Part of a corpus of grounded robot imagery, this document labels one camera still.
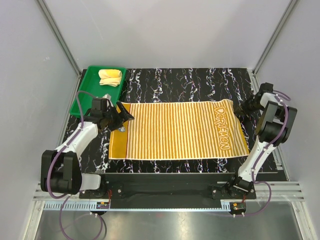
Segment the yellow orange striped towel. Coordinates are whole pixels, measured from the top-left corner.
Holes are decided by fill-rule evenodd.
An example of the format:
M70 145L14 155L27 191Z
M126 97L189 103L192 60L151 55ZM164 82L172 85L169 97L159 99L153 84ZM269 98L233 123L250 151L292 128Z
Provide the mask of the yellow orange striped towel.
M191 160L249 155L233 102L124 103L134 117L110 134L112 160Z

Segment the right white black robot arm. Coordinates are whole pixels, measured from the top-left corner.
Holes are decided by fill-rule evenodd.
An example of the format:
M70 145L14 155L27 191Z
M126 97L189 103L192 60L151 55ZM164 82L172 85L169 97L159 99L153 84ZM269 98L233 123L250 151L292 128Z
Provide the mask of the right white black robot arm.
M263 113L255 130L256 140L251 152L224 185L224 191L231 198L243 198L252 192L258 172L268 156L288 140L298 113L296 108L286 104L290 100L288 95L277 90L260 91L241 105L240 113L257 110Z

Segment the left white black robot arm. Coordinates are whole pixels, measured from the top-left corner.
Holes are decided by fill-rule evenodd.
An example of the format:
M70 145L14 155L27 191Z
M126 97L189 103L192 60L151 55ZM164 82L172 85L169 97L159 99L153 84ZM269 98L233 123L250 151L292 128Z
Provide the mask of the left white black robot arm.
M81 115L76 130L54 150L45 150L41 156L40 188L54 199L90 191L103 198L108 186L97 173L82 173L79 159L87 146L105 129L119 130L134 117L118 101L93 100L91 108Z

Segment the yellow cream towel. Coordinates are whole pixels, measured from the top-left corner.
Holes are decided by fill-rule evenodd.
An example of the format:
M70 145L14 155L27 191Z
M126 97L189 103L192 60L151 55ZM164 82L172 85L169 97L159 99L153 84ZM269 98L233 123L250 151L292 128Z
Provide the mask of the yellow cream towel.
M122 72L118 69L100 69L98 71L99 84L101 86L117 87L121 83L122 75Z

